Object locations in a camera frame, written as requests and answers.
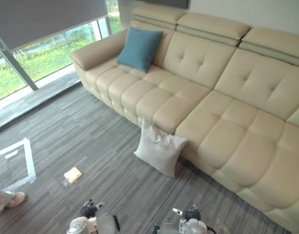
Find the glass window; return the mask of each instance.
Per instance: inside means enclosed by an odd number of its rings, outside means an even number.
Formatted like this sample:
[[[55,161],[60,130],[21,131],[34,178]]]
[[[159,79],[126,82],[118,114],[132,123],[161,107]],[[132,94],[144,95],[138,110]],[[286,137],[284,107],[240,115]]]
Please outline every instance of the glass window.
[[[101,18],[98,20],[100,26],[100,34],[102,38],[106,38],[109,36],[109,31],[107,27],[106,17]]]
[[[118,0],[106,0],[112,34],[122,31]]]
[[[0,54],[0,100],[25,86],[26,84]]]
[[[92,23],[59,33],[14,52],[14,56],[33,81],[37,81],[72,63],[73,51],[99,40]]]

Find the wall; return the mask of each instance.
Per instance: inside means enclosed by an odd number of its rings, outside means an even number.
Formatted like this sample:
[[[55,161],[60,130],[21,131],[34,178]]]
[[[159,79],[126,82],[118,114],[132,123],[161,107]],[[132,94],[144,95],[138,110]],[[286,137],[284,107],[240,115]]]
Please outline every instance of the wall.
[[[118,3],[122,25],[128,27],[133,9],[143,3],[136,0]],[[299,0],[191,0],[188,11],[299,34]]]

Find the blue pillow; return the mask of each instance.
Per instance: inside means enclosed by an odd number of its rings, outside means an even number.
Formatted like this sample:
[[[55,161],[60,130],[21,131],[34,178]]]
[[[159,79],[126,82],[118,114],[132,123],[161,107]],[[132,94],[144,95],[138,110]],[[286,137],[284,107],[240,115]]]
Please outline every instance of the blue pillow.
[[[130,27],[126,44],[118,57],[118,63],[134,67],[142,72],[149,70],[163,32],[145,31]]]

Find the shoe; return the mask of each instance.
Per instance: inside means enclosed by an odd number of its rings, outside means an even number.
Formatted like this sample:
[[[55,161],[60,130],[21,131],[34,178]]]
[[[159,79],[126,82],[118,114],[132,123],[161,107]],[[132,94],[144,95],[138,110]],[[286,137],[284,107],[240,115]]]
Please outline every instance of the shoe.
[[[26,200],[26,194],[24,193],[20,193],[20,192],[18,193],[6,192],[6,193],[13,196],[13,198],[5,206],[7,208],[13,208],[15,206],[18,206]]]

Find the yellow object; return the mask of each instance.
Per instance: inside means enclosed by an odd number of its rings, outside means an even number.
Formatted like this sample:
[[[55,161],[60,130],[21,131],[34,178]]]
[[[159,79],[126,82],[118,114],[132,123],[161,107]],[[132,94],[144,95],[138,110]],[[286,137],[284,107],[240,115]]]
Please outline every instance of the yellow object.
[[[70,171],[66,172],[64,174],[66,180],[70,183],[73,184],[76,182],[77,179],[81,177],[82,173],[76,168],[73,167]]]

